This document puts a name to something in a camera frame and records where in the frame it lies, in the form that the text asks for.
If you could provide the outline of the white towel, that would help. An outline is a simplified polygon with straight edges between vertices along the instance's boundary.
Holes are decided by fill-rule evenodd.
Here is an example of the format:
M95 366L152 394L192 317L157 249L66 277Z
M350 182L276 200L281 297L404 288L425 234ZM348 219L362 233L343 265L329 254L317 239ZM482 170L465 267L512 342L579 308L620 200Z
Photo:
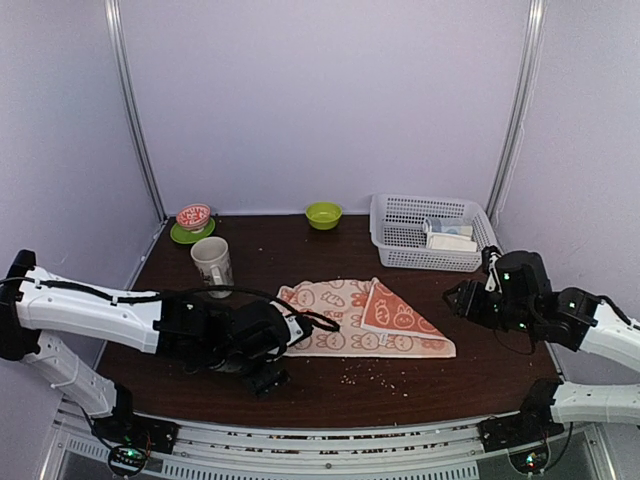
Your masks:
M426 234L426 246L431 250L476 252L477 243L471 238L448 234Z

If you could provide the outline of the orange patterned towel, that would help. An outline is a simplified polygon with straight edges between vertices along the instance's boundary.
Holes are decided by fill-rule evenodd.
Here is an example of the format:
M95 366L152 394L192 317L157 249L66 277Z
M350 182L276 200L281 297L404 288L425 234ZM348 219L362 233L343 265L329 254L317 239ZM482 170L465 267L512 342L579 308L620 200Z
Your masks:
M337 332L316 329L288 350L290 357L454 358L454 342L379 279L303 281L282 286L278 297L297 310L337 322Z

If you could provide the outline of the white plastic basket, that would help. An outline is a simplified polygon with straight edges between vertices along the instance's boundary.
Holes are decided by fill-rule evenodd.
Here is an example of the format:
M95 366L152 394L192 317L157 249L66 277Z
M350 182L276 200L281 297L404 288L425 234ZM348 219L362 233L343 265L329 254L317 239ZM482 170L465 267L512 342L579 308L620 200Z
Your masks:
M470 200L375 194L371 241L385 267L474 272L498 245L484 210Z

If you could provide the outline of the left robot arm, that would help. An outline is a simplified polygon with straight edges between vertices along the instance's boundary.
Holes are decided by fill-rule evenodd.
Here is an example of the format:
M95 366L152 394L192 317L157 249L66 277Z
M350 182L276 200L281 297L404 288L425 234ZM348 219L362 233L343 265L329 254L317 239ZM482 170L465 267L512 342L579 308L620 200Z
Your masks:
M178 427L134 412L132 393L66 346L67 332L118 343L201 370L239 376L261 397L288 381L275 361L313 327L292 307L258 292L232 308L208 293L103 289L53 275L22 250L1 280L1 356L37 370L78 404L104 442L173 450Z

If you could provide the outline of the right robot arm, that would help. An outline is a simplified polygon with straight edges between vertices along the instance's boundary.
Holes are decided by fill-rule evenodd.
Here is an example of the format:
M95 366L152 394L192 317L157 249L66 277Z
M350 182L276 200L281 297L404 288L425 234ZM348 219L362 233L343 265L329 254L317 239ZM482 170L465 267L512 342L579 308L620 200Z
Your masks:
M485 281L465 280L442 298L451 313L493 332L525 334L531 345L557 344L639 368L639 323L608 296L551 287L535 252L482 252ZM636 385L585 385L538 379L515 414L486 419L478 431L487 452L541 442L575 422L637 425Z

